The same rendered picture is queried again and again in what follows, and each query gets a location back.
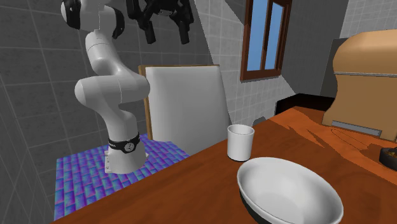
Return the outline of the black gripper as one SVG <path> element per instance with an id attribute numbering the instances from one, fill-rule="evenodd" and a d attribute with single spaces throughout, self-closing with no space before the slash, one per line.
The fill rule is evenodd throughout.
<path id="1" fill-rule="evenodd" d="M 181 44 L 190 42 L 188 31 L 190 24 L 194 23 L 193 13 L 189 0 L 145 0 L 146 6 L 142 11 L 139 0 L 126 0 L 129 19 L 136 20 L 140 29 L 146 36 L 147 44 L 156 41 L 151 17 L 153 14 L 169 16 L 178 26 Z"/>

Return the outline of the brown wooden framed window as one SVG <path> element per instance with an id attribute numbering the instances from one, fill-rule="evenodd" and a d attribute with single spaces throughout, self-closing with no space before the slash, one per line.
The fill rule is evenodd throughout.
<path id="1" fill-rule="evenodd" d="M 240 80 L 281 75 L 292 0 L 246 0 Z"/>

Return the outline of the white cup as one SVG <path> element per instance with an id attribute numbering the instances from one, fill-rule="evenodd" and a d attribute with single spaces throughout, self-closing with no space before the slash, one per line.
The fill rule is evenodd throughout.
<path id="1" fill-rule="evenodd" d="M 227 128 L 227 155 L 239 162 L 245 162 L 251 157 L 254 129 L 247 125 L 233 124 Z"/>

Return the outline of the brown wooden table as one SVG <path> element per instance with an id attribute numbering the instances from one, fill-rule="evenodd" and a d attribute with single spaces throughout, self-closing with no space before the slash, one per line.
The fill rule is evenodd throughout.
<path id="1" fill-rule="evenodd" d="M 291 108 L 256 125 L 252 157 L 277 157 L 323 177 L 344 205 L 341 224 L 397 224 L 397 172 L 379 162 L 396 143 L 324 126 L 323 112 Z M 222 141 L 54 224 L 256 224 Z"/>

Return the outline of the blue purple patterned robot stand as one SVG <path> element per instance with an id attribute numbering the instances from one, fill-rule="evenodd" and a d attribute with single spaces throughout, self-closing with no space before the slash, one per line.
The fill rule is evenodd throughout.
<path id="1" fill-rule="evenodd" d="M 56 161 L 54 220 L 71 214 L 126 186 L 178 163 L 188 154 L 170 141 L 149 140 L 140 136 L 148 155 L 144 165 L 128 174 L 106 173 L 107 146 L 58 158 Z"/>

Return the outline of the white bowl with black outside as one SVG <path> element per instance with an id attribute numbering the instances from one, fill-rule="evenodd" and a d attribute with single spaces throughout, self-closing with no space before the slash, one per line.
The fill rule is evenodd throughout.
<path id="1" fill-rule="evenodd" d="M 237 183 L 247 206 L 271 224 L 339 224 L 344 215 L 335 189 L 289 160 L 250 159 L 239 167 Z"/>

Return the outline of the tan rounded appliance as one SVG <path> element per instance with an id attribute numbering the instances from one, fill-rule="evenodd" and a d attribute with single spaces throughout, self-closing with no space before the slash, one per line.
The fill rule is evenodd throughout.
<path id="1" fill-rule="evenodd" d="M 322 124 L 397 142 L 397 29 L 361 32 L 347 38 L 333 58 L 337 93 Z"/>

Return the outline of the black round dish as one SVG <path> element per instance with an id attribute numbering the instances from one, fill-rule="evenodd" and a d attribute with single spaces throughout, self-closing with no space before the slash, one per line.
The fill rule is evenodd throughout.
<path id="1" fill-rule="evenodd" d="M 379 162 L 384 166 L 397 171 L 397 147 L 382 148 L 379 154 Z"/>

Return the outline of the white chair with wooden frame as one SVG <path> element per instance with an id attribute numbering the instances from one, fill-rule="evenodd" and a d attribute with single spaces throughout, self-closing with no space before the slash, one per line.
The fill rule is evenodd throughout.
<path id="1" fill-rule="evenodd" d="M 218 65 L 141 65 L 148 139 L 170 141 L 194 155 L 227 138 L 231 124 Z"/>

